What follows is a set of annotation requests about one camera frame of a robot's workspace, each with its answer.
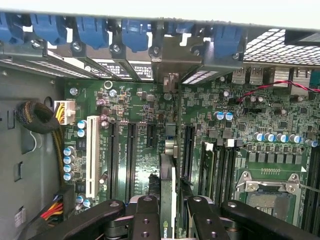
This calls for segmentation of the long black expansion slot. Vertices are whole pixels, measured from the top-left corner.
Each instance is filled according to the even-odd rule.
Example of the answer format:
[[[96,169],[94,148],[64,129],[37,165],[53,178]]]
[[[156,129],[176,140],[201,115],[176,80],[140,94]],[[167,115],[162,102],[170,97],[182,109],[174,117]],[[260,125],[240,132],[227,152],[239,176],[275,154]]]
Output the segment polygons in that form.
[[[134,195],[135,168],[137,150],[137,123],[129,122],[127,125],[127,148],[126,148],[126,187],[125,201],[129,202]]]
[[[194,156],[195,126],[186,125],[183,142],[182,175],[191,181],[192,162]]]
[[[118,166],[119,166],[119,128],[115,121],[109,124],[108,150],[109,150],[109,198],[117,198]]]

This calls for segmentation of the white PCI expansion slot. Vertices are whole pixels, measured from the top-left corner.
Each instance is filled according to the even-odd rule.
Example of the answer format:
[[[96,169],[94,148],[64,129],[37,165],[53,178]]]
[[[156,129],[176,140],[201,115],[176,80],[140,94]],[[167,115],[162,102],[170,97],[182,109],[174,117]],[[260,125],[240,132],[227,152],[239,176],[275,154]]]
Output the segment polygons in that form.
[[[86,127],[86,192],[87,198],[95,199],[99,191],[100,117],[88,116]]]

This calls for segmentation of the short black expansion slot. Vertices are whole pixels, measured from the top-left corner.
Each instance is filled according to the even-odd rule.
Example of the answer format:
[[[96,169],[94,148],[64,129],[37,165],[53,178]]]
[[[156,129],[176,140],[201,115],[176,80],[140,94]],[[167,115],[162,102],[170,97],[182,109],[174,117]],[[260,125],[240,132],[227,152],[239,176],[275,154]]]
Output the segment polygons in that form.
[[[157,135],[157,126],[155,123],[148,123],[146,128],[146,147],[155,148],[156,147],[156,135]]]

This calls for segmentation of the blue slot retention clip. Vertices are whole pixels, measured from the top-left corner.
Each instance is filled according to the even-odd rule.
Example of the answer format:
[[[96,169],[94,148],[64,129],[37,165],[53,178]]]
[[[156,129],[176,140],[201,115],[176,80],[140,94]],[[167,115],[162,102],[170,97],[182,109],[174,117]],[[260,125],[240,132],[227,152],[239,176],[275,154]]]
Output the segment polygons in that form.
[[[67,43],[66,21],[61,15],[33,13],[30,15],[35,34],[53,46]]]
[[[78,16],[75,20],[83,43],[95,50],[109,47],[108,21],[105,18]]]
[[[237,53],[243,28],[234,25],[215,25],[213,27],[214,56],[221,59]]]
[[[131,49],[133,53],[143,52],[148,49],[151,23],[146,20],[122,19],[121,34],[122,43]]]
[[[192,22],[169,22],[167,25],[167,34],[190,34],[194,24]]]
[[[17,14],[0,12],[0,41],[11,45],[24,44],[23,23]]]

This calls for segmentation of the CPU socket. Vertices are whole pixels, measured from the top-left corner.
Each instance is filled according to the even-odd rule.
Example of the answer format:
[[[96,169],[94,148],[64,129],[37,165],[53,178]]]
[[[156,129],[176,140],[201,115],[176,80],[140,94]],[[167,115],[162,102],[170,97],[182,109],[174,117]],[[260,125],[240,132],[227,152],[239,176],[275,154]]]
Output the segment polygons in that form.
[[[254,179],[245,170],[235,186],[233,199],[294,226],[300,226],[302,186],[297,173],[291,173],[286,180],[270,180]]]

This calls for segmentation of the metal locking lever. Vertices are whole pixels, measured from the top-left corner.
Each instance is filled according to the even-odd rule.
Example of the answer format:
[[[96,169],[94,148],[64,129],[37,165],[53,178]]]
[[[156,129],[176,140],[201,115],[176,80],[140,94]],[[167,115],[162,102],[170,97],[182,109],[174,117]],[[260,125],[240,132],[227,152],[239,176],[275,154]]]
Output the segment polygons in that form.
[[[301,184],[301,183],[298,184],[298,187],[299,188],[305,188],[305,189],[308,189],[310,191],[320,193],[320,189],[317,189],[317,188],[314,188],[314,187],[311,187],[311,186],[307,186],[307,185],[304,185],[304,184]]]

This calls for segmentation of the green motherboard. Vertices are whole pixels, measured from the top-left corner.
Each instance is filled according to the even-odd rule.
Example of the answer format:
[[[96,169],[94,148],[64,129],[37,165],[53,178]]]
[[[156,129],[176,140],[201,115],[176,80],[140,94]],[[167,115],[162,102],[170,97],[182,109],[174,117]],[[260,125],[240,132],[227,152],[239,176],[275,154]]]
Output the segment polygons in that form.
[[[126,202],[128,123],[137,124],[133,196],[154,195],[160,205],[160,154],[164,131],[157,123],[166,109],[159,84],[70,80],[66,101],[75,101],[75,123],[64,137],[64,179],[73,184],[75,212],[110,199],[109,124],[118,125],[116,199]],[[178,238],[187,237],[187,197],[206,196],[215,206],[234,200],[244,171],[253,179],[286,180],[320,190],[320,85],[297,78],[259,83],[220,79],[195,85],[186,81],[179,94],[180,179]],[[86,197],[87,117],[99,116],[98,194]],[[147,147],[147,125],[156,124],[156,146]],[[185,127],[195,126],[191,180],[182,175]],[[299,228],[320,238],[320,193],[302,189]]]

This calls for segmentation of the white power connector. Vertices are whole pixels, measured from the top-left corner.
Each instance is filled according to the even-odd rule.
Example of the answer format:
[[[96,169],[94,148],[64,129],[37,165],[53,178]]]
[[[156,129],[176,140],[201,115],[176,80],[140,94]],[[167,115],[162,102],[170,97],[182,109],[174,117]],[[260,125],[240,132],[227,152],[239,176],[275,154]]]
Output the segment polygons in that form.
[[[74,125],[76,119],[76,102],[72,100],[54,101],[54,117],[62,126]]]

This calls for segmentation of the dark grey open PC case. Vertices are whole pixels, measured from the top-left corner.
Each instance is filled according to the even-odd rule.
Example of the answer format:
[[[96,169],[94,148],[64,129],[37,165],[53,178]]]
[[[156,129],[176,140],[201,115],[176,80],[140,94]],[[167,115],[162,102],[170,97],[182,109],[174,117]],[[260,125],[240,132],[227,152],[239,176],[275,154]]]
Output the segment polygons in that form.
[[[297,78],[320,86],[320,0],[0,0],[0,12],[17,14],[24,31],[24,44],[0,41],[0,240],[29,240],[80,214],[74,185],[64,178],[69,125],[54,116],[68,81],[163,87],[154,81],[150,49],[164,36],[182,36],[202,45],[200,65],[181,85]],[[37,36],[31,14],[63,16],[66,44]],[[109,47],[83,43],[76,17],[106,19]],[[151,23],[146,51],[123,44],[122,19]],[[169,35],[169,22],[194,26]],[[216,25],[242,28],[237,53],[215,58]]]

